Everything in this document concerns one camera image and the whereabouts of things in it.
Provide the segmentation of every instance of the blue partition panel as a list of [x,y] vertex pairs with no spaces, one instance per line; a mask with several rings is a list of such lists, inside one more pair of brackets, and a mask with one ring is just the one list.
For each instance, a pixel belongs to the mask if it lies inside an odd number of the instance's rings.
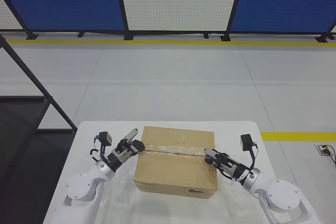
[[336,0],[239,0],[231,31],[326,32]]
[[124,30],[118,0],[11,0],[31,30]]

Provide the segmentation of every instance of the clear tape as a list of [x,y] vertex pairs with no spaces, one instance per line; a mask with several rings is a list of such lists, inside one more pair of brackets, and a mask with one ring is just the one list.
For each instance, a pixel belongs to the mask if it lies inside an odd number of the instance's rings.
[[205,156],[204,148],[182,146],[148,146],[145,151],[149,154],[165,153],[178,156]]

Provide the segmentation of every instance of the box label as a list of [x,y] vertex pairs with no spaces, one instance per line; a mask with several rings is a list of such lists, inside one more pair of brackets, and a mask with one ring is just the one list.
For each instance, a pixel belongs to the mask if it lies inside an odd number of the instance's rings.
[[185,188],[184,192],[188,194],[201,194],[201,195],[208,194],[207,190],[201,190],[201,189],[195,189],[195,188]]

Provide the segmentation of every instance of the white table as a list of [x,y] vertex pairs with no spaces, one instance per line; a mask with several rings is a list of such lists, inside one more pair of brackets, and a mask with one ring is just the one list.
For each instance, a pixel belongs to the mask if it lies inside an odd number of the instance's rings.
[[[258,143],[259,154],[255,167],[275,179],[257,125],[253,122],[83,122],[78,128],[71,150],[58,181],[44,223],[49,223],[59,198],[65,192],[67,180],[72,175],[85,172],[95,163],[90,157],[93,137],[108,131],[117,143],[133,128],[138,128],[136,139],[141,139],[144,126],[207,130],[215,132],[216,149],[249,166],[250,154],[243,152],[240,136],[251,134]],[[111,182],[105,183],[99,212],[95,223],[268,223],[257,199],[242,189],[239,183],[218,173],[218,191],[210,199],[188,198],[174,195],[140,192],[133,182],[137,156],[130,158],[116,172]],[[283,221],[288,215],[280,215]]]

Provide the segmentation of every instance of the metal shelf frame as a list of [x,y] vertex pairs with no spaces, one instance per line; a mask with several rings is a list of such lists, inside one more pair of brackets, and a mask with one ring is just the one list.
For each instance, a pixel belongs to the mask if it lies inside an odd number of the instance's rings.
[[[41,103],[41,108],[39,110],[39,114],[35,117],[32,124],[28,127],[27,131],[23,139],[20,140],[18,146],[16,147],[16,151],[14,152],[8,167],[5,169],[3,175],[0,177],[0,200],[3,197],[3,194],[6,190],[7,185],[9,184],[11,177],[13,176],[16,167],[22,161],[25,152],[31,140],[37,134],[37,132],[52,132],[52,131],[65,131],[71,132],[75,134],[77,132],[77,127],[70,120],[67,114],[63,111],[63,109],[58,105],[58,103],[54,100],[52,95],[46,90],[46,88],[41,84],[41,82],[36,78],[36,76],[31,72],[31,70],[27,67],[27,65],[22,61],[22,59],[16,54],[16,52],[12,49],[6,39],[0,34],[0,49],[3,48],[9,56],[17,63],[17,65],[23,70],[23,72],[28,76],[28,78],[35,84],[35,86],[41,91],[43,96],[0,96],[0,102],[39,102]],[[46,114],[50,105],[57,110],[57,112],[63,117],[63,119],[71,126],[71,129],[38,129],[39,125]]]

